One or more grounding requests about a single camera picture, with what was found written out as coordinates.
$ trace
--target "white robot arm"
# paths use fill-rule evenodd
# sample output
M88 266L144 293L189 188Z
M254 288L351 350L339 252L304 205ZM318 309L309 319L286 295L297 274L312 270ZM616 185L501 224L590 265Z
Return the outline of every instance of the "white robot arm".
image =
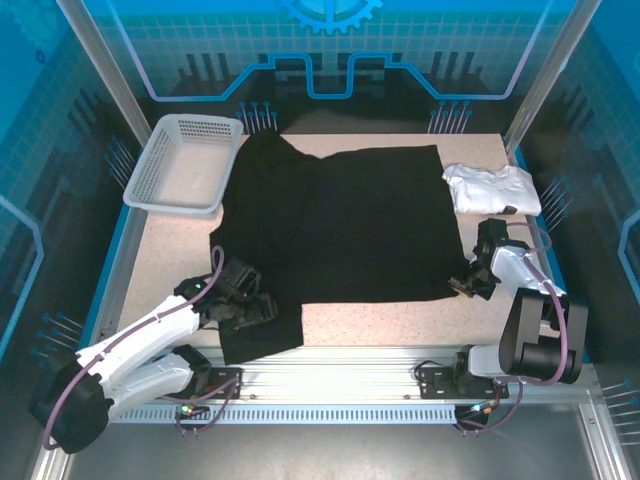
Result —
M586 306L569 301L566 292L537 267L529 246L509 238L504 220L481 222L473 251L476 257L468 270L451 278L452 287L467 296L477 294L489 300L500 283L514 300L500 343L470 347L468 372L487 378L551 378L561 368L564 354L558 335L541 334L541 325L558 332L563 321L568 332L567 360L559 381L573 383L582 367ZM551 292L561 306L560 315Z
M186 279L153 311L115 335L74 354L55 352L29 403L31 414L67 453L93 442L109 421L160 396L200 395L211 364L189 345L152 361L164 349L211 322L222 334L277 316L260 274L235 257L215 284Z

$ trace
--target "white plastic basket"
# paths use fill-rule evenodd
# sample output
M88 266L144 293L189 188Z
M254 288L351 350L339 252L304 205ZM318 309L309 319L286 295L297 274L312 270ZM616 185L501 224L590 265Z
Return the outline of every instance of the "white plastic basket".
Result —
M214 216L242 133L235 118L165 115L138 160L124 203L150 212Z

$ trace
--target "black t-shirt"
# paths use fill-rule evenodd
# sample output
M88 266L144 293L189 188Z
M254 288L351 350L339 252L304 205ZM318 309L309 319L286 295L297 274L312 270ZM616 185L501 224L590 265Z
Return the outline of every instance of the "black t-shirt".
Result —
M240 148L211 234L262 273L278 318L221 337L225 362L302 345L301 305L455 296L466 265L435 146L372 148L324 159L265 130Z

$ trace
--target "table surface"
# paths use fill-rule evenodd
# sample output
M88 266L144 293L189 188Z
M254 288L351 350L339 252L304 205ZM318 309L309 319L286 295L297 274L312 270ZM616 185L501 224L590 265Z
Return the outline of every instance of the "table surface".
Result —
M507 165L500 135L285 135L300 151L325 157L339 151L371 147L437 145L442 164L463 163L499 169ZM210 271L209 233L222 219L196 220L149 214L129 283L118 328L154 309L183 279ZM481 215L458 214L467 258L476 243ZM514 215L511 221L525 221ZM526 228L510 236L533 245ZM461 345L499 340L511 297L498 286L490 301L465 296L431 302L313 304L303 307L307 346ZM220 344L216 331L200 331L180 343Z

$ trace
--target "white t-shirt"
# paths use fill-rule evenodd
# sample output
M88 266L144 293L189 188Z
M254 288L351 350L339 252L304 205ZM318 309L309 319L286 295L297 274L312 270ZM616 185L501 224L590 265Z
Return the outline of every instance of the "white t-shirt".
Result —
M507 165L501 170L448 166L442 178L449 184L458 213L540 215L540 200L531 175Z

